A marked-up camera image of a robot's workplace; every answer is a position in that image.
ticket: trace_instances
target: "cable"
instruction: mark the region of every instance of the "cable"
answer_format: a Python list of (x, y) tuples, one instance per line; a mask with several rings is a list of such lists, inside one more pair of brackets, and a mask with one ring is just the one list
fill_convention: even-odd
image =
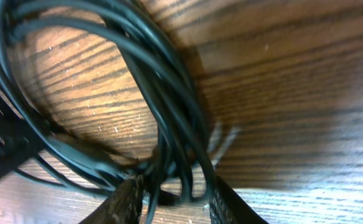
[[(215, 177), (206, 153), (209, 131), (193, 81), (175, 48), (139, 3), (132, 0), (29, 0), (13, 6), (9, 1), (0, 0), (0, 88), (47, 145), (47, 151), (98, 188), (86, 188), (68, 180), (39, 156), (35, 157), (38, 164), (60, 183), (38, 179), (21, 170), (16, 170), (18, 175), (40, 184), (99, 197), (106, 197), (125, 178), (143, 175), (147, 191), (151, 193), (147, 223), (151, 223), (156, 205), (197, 202), (212, 195)], [(94, 12), (102, 17), (106, 26), (70, 17), (30, 16), (62, 6)], [(28, 33), (50, 26), (84, 30), (118, 46), (158, 124), (158, 146), (151, 158), (124, 166), (86, 142), (58, 139), (58, 134), (67, 133), (57, 133), (55, 124), (28, 104), (11, 71), (6, 49)], [(206, 180), (206, 190), (200, 197), (192, 196), (191, 167), (196, 164), (202, 167)], [(180, 196), (160, 188), (166, 179), (175, 177), (181, 180)]]

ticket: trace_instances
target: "wood grain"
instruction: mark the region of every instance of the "wood grain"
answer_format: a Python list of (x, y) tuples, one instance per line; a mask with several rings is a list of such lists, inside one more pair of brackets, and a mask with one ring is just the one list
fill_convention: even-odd
[[(269, 223), (363, 223), (363, 0), (144, 3), (183, 55), (210, 120), (241, 129), (217, 173)], [(11, 55), (43, 113), (81, 138), (150, 155), (156, 123), (116, 45), (53, 27)], [(22, 169), (50, 179), (31, 162)], [(13, 175), (0, 181), (0, 223), (78, 223), (100, 202)], [(154, 222), (210, 218), (202, 204), (159, 208)]]

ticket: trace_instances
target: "black cord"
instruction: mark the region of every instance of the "black cord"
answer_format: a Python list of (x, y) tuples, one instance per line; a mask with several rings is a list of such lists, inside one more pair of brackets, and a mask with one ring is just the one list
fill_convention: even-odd
[[(47, 145), (47, 151), (98, 188), (83, 187), (68, 180), (39, 156), (35, 157), (38, 164), (60, 183), (38, 179), (21, 170), (16, 170), (18, 175), (51, 187), (99, 197), (107, 197), (124, 178), (144, 175), (151, 193), (147, 223), (152, 221), (158, 202), (166, 205), (196, 202), (212, 195), (214, 170), (206, 153), (209, 131), (193, 81), (175, 48), (140, 4), (131, 0), (31, 0), (22, 1), (14, 8), (12, 3), (0, 0), (0, 89)], [(30, 19), (29, 15), (60, 6), (94, 12), (103, 18), (106, 26), (60, 16)], [(118, 46), (158, 124), (157, 152), (152, 158), (123, 166), (109, 160), (104, 152), (91, 150), (94, 146), (80, 147), (80, 141), (74, 140), (64, 142), (57, 138), (59, 133), (54, 131), (54, 124), (50, 125), (28, 104), (11, 71), (6, 48), (28, 33), (48, 26), (85, 30)], [(191, 166), (196, 163), (202, 167), (206, 180), (206, 190), (200, 197), (192, 196)], [(160, 188), (163, 181), (173, 177), (181, 180), (178, 197)]]

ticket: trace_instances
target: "wire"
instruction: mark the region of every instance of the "wire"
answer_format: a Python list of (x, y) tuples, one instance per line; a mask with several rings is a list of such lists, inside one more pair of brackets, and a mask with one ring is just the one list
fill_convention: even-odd
[[(98, 188), (83, 187), (68, 180), (39, 156), (35, 160), (59, 183), (39, 179), (21, 170), (16, 170), (18, 175), (51, 187), (99, 197), (109, 195), (124, 178), (144, 175), (146, 188), (151, 193), (146, 223), (151, 223), (156, 205), (197, 202), (212, 195), (215, 177), (206, 152), (209, 131), (194, 83), (175, 48), (141, 4), (114, 0), (30, 0), (22, 1), (15, 8), (9, 4), (0, 0), (0, 89), (47, 145), (47, 151)], [(94, 12), (103, 18), (105, 26), (70, 17), (30, 17), (62, 6)], [(28, 104), (16, 83), (6, 49), (28, 33), (50, 26), (84, 30), (118, 46), (158, 124), (157, 152), (152, 158), (124, 166), (108, 160), (105, 152), (94, 151), (94, 147), (88, 144), (80, 147), (73, 141), (58, 140), (55, 137), (59, 133), (53, 134), (56, 132), (54, 123), (48, 122)], [(202, 167), (206, 180), (206, 190), (199, 197), (192, 196), (191, 167), (196, 164)], [(160, 188), (162, 182), (173, 177), (181, 180), (180, 196), (163, 192)]]

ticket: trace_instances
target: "wooden table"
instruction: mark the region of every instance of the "wooden table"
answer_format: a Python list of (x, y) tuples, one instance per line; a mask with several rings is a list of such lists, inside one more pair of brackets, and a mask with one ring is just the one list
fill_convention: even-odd
[[(363, 223), (363, 0), (144, 3), (183, 55), (212, 124), (241, 129), (217, 173), (270, 223)], [(26, 45), (11, 55), (38, 109), (81, 138), (150, 155), (156, 123), (114, 44), (54, 27)], [(32, 162), (22, 169), (51, 179)], [(100, 202), (14, 175), (0, 181), (0, 223), (78, 223)], [(154, 222), (210, 218), (201, 204), (159, 208)]]

